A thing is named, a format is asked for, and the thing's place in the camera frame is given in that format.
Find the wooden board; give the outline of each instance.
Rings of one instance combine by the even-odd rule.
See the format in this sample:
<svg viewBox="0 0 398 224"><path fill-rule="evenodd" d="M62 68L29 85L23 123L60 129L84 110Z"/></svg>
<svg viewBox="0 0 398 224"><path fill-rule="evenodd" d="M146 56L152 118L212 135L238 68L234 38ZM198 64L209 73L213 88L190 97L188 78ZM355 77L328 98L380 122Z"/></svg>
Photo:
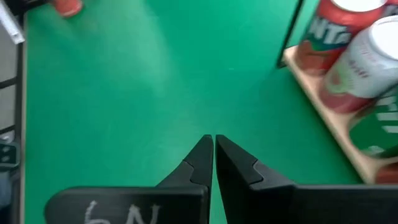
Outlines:
<svg viewBox="0 0 398 224"><path fill-rule="evenodd" d="M336 141L347 155L348 159L354 165L361 178L367 184L373 184L376 172L384 165L392 162L397 162L398 157L391 159L373 159L362 154L349 139L348 123L354 118L355 113L338 114L325 107L320 101L317 90L318 84L321 82L321 77L313 77L306 75L295 64L293 57L297 46L288 48L284 53L285 63L294 74L294 77L303 88L305 94L310 99L312 105L317 109L319 115L322 117L330 132L335 137Z"/></svg>

